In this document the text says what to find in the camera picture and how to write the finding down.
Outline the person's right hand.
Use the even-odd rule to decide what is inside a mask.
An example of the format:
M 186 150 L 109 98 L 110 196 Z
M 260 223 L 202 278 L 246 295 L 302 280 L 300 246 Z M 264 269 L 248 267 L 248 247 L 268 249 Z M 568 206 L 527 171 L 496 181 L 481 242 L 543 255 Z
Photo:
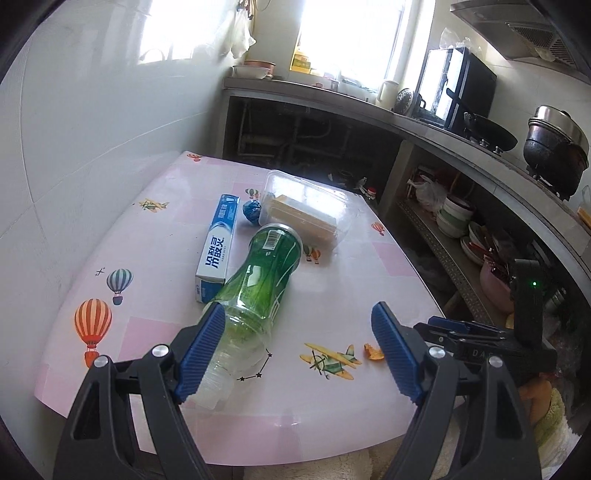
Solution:
M 552 384 L 545 377 L 538 377 L 518 388 L 520 399 L 530 406 L 529 420 L 534 426 L 548 413 L 552 400 Z

